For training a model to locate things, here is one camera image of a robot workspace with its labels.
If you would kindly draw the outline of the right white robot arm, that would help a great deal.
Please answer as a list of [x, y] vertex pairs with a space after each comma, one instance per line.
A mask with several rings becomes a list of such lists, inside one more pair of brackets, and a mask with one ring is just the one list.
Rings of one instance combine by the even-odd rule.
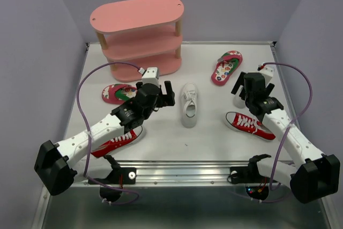
[[316, 148], [291, 122], [283, 105], [270, 96], [274, 84], [266, 84], [259, 72], [241, 72], [232, 94], [240, 88], [240, 97], [249, 112], [275, 135], [293, 164], [275, 162], [269, 154], [255, 155], [246, 166], [232, 167], [228, 181], [252, 184], [269, 178], [288, 187], [303, 204], [336, 193], [339, 188], [339, 159]]

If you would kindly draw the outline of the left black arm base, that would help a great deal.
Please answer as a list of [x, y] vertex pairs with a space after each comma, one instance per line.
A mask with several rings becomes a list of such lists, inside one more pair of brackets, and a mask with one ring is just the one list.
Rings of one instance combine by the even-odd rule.
[[139, 199], [139, 193], [124, 189], [124, 185], [134, 185], [137, 178], [135, 167], [122, 167], [112, 156], [103, 157], [110, 164], [110, 172], [102, 177], [87, 176], [89, 184], [100, 186], [102, 203], [110, 206], [131, 204]]

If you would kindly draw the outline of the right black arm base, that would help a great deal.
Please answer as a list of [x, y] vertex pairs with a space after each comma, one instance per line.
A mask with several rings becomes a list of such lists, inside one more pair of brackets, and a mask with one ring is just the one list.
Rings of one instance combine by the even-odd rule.
[[231, 167], [227, 181], [231, 184], [247, 184], [245, 190], [248, 196], [253, 200], [264, 202], [269, 195], [267, 184], [270, 179], [260, 174], [257, 163], [270, 157], [268, 154], [256, 155], [249, 159], [246, 166]]

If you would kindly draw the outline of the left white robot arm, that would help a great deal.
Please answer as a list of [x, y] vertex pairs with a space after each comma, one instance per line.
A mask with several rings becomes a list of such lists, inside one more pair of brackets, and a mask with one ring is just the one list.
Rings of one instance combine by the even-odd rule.
[[113, 109], [101, 121], [68, 139], [41, 144], [34, 170], [52, 196], [66, 191], [78, 174], [75, 169], [81, 159], [105, 142], [140, 127], [159, 108], [175, 105], [175, 93], [170, 81], [161, 86], [137, 83], [136, 96]]

